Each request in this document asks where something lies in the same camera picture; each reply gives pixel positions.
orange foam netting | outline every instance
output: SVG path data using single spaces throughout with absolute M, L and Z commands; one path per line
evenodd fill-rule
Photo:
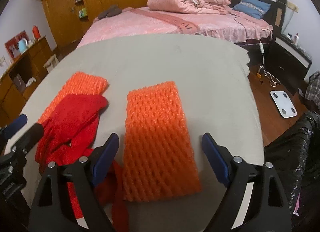
M 124 199 L 155 201 L 200 192 L 194 152 L 173 81 L 130 91 L 124 137 Z
M 60 101 L 68 94 L 97 95 L 102 94 L 108 86 L 106 79 L 86 74 L 78 71 L 67 80 L 58 95 L 52 100 L 50 105 L 44 110 L 38 123 L 44 123 L 54 111 Z

pink bed cover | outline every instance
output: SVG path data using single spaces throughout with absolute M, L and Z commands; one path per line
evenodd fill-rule
M 179 14 L 173 12 L 157 11 L 169 14 L 199 26 L 200 32 L 196 35 L 204 35 L 225 39 L 232 43 L 246 42 L 247 39 L 272 38 L 272 26 L 263 19 L 255 19 L 245 13 L 233 11 L 226 6 L 226 15 L 217 14 Z M 150 11 L 148 7 L 140 8 Z M 117 37 L 144 35 L 154 33 L 179 33 L 178 28 L 162 20 L 151 18 L 125 11 L 111 18 L 101 19 L 92 24 L 82 38 L 78 47 L 89 43 Z

red thermos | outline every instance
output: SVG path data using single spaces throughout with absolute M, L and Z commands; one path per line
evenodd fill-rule
M 33 32 L 33 35 L 35 36 L 36 39 L 39 39 L 41 37 L 37 26 L 33 26 L 32 32 Z

blue kettle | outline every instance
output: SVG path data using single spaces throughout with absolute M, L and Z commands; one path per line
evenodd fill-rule
M 18 48 L 20 53 L 25 52 L 28 48 L 27 48 L 27 44 L 28 41 L 25 38 L 22 38 L 19 42 L 18 42 Z

metal bolt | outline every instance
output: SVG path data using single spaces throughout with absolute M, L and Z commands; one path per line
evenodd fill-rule
M 270 163 L 270 162 L 266 162 L 266 167 L 269 168 L 269 169 L 271 169 L 271 168 L 273 167 L 273 164 Z
M 233 160 L 238 164 L 242 162 L 242 158 L 240 156 L 233 157 Z
M 49 168 L 53 168 L 53 167 L 55 167 L 56 166 L 56 163 L 55 162 L 50 162 L 50 163 L 48 163 L 48 167 Z
M 86 156 L 82 156 L 79 158 L 80 163 L 85 163 L 87 160 L 88 160 L 88 158 Z

